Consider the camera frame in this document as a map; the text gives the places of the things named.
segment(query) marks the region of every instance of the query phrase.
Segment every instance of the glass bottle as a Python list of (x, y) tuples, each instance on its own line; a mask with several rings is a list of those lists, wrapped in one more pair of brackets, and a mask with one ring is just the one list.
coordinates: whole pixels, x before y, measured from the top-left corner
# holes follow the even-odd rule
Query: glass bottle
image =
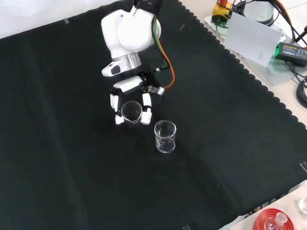
[(299, 208), (304, 214), (307, 214), (307, 196), (299, 202)]
[(276, 217), (268, 218), (264, 223), (265, 230), (284, 230), (284, 224), (288, 221), (288, 217), (282, 213), (277, 213)]

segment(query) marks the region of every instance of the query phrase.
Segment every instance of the orange cable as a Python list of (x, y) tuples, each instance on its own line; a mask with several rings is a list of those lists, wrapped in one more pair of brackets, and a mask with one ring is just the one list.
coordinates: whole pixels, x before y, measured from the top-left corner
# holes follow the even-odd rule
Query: orange cable
[(162, 53), (163, 53), (165, 59), (166, 59), (166, 60), (168, 61), (168, 63), (169, 63), (169, 67), (170, 67), (170, 69), (171, 69), (171, 71), (172, 71), (172, 75), (173, 75), (172, 82), (171, 82), (169, 85), (167, 85), (167, 86), (164, 87), (165, 90), (168, 90), (169, 88), (172, 87), (172, 85), (173, 85), (174, 82), (175, 82), (175, 72), (174, 72), (174, 69), (173, 69), (173, 66), (172, 66), (171, 62), (169, 61), (169, 59), (168, 59), (166, 53), (164, 52), (164, 50), (163, 50), (163, 48), (162, 48), (162, 46), (161, 46), (161, 43), (160, 43), (159, 38), (158, 38), (158, 43), (159, 43), (159, 46), (160, 46), (160, 48), (161, 48), (161, 51), (162, 51)]
[(285, 7), (282, 5), (282, 3), (281, 3), (279, 0), (276, 0), (276, 1), (282, 6), (282, 8), (284, 9), (284, 11), (286, 12), (286, 15), (287, 15), (287, 17), (288, 17), (290, 23), (292, 24), (291, 18), (290, 18), (290, 16), (288, 15), (288, 12), (287, 12), (287, 10), (285, 9)]

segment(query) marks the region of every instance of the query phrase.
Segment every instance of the red lid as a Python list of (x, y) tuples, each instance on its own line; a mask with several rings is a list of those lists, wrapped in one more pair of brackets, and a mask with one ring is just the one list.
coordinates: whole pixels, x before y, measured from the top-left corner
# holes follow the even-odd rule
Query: red lid
[[(262, 211), (254, 222), (253, 230), (264, 230), (265, 221), (270, 217), (276, 217), (277, 213), (279, 212), (284, 213), (283, 211), (275, 209), (275, 208), (268, 208)], [(284, 229), (294, 230), (294, 225), (291, 219), (289, 218), (287, 214), (286, 216), (288, 217), (288, 221), (284, 224)]]

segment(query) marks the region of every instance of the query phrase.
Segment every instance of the robotic hand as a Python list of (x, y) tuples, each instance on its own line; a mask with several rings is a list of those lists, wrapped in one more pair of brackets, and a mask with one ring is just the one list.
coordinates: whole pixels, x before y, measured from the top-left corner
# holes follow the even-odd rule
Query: robotic hand
[[(141, 90), (143, 113), (141, 123), (150, 124), (152, 101), (149, 93), (160, 96), (164, 88), (151, 73), (138, 72), (142, 65), (138, 52), (154, 44), (152, 21), (161, 9), (162, 0), (135, 0), (130, 12), (115, 11), (101, 21), (102, 32), (111, 52), (112, 62), (102, 70), (103, 76), (113, 79), (120, 76), (124, 80), (113, 85), (110, 102), (115, 112), (117, 125), (124, 122), (121, 115), (122, 97)], [(161, 25), (157, 22), (157, 35), (161, 35)]]

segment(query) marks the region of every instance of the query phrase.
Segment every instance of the electronic device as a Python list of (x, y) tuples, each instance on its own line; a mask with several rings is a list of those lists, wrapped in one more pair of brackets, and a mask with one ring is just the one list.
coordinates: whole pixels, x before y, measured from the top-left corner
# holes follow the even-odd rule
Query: electronic device
[(275, 51), (275, 58), (305, 67), (307, 65), (307, 49), (280, 42)]
[(212, 22), (226, 23), (228, 18), (231, 17), (232, 4), (227, 0), (218, 0), (212, 12)]

